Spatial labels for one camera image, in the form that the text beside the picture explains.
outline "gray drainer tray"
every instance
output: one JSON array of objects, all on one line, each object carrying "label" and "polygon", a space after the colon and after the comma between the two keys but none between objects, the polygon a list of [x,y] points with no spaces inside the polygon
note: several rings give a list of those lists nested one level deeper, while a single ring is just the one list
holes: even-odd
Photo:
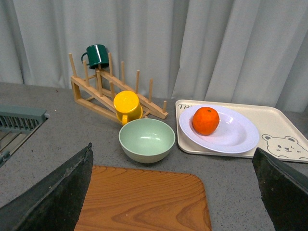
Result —
[{"label": "gray drainer tray", "polygon": [[45,121],[46,110],[0,104],[0,167]]}]

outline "bowl rim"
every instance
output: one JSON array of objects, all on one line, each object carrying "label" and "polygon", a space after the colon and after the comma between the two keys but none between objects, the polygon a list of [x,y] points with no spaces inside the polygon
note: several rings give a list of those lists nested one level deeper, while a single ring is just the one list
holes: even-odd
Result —
[{"label": "bowl rim", "polygon": [[[158,121],[159,123],[164,124],[164,126],[167,126],[167,128],[169,128],[169,129],[172,131],[172,134],[173,134],[173,141],[172,141],[172,144],[171,144],[164,152],[158,153],[158,154],[153,154],[153,155],[144,155],[144,154],[136,153],[136,152],[134,152],[134,151],[128,149],[128,148],[122,143],[120,137],[121,137],[121,132],[123,131],[123,129],[125,129],[124,127],[127,126],[127,125],[130,124],[130,123],[138,123],[138,121],[139,121],[139,120],[142,120],[142,119],[144,119],[144,120],[153,120],[153,121],[155,121],[155,122]],[[165,152],[169,151],[169,150],[173,147],[173,145],[174,145],[174,143],[175,143],[176,136],[175,136],[174,130],[173,130],[167,123],[165,123],[165,122],[163,122],[163,121],[160,121],[160,120],[158,120],[158,119],[141,118],[141,119],[132,120],[132,121],[128,122],[127,124],[125,124],[125,125],[121,128],[121,130],[119,131],[118,138],[119,138],[119,141],[120,141],[121,146],[122,146],[122,147],[125,147],[126,150],[130,151],[131,153],[133,153],[133,154],[135,154],[135,155],[139,155],[139,156],[157,156],[157,155],[162,155],[162,154],[164,154]]]}]

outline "dish drainer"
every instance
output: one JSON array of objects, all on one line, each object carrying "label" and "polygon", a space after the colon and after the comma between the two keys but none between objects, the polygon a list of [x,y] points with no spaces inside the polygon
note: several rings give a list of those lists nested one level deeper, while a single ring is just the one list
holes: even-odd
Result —
[{"label": "dish drainer", "polygon": [[[163,107],[157,106],[155,103],[152,102],[152,92],[153,92],[153,79],[150,79],[149,85],[149,96],[148,98],[144,97],[142,94],[138,92],[138,85],[139,85],[139,76],[140,71],[138,70],[136,73],[136,87],[135,89],[131,88],[125,82],[125,71],[124,71],[124,62],[121,62],[121,79],[116,78],[113,75],[113,64],[112,64],[112,55],[108,53],[109,59],[109,72],[101,68],[101,65],[98,65],[98,68],[95,69],[95,73],[92,76],[89,76],[88,67],[86,61],[83,61],[84,67],[84,78],[81,78],[77,75],[75,64],[73,60],[72,53],[69,53],[69,59],[73,71],[73,75],[71,76],[71,83],[73,89],[73,95],[75,102],[110,119],[116,123],[121,122],[116,117],[116,110],[113,104],[113,99],[116,96],[115,93],[115,86],[118,87],[120,90],[130,90],[137,94],[142,109],[144,111],[142,118],[146,118],[149,114],[152,114],[158,118],[165,119],[168,115],[166,112],[167,108],[167,101],[164,101]],[[110,90],[103,86],[102,78],[109,81]],[[90,79],[95,79],[95,87],[91,86]],[[84,90],[90,97],[83,99],[81,97],[80,89]],[[96,99],[100,105],[91,102],[93,99]]]},{"label": "dish drainer", "polygon": [[0,167],[46,119],[42,108],[0,105]]}]

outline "bowl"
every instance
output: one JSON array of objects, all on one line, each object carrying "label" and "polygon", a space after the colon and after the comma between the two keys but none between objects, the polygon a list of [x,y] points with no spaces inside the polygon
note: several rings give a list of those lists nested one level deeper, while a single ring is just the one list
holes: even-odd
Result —
[{"label": "bowl", "polygon": [[137,119],[125,124],[119,141],[126,155],[140,163],[154,163],[165,158],[175,142],[175,134],[157,119]]}]

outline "wood grain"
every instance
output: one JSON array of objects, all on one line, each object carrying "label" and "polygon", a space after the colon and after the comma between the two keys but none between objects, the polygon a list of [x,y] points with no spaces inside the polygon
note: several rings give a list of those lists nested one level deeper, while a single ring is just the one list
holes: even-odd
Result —
[{"label": "wood grain", "polygon": [[211,231],[205,189],[191,174],[93,166],[75,231]]}]

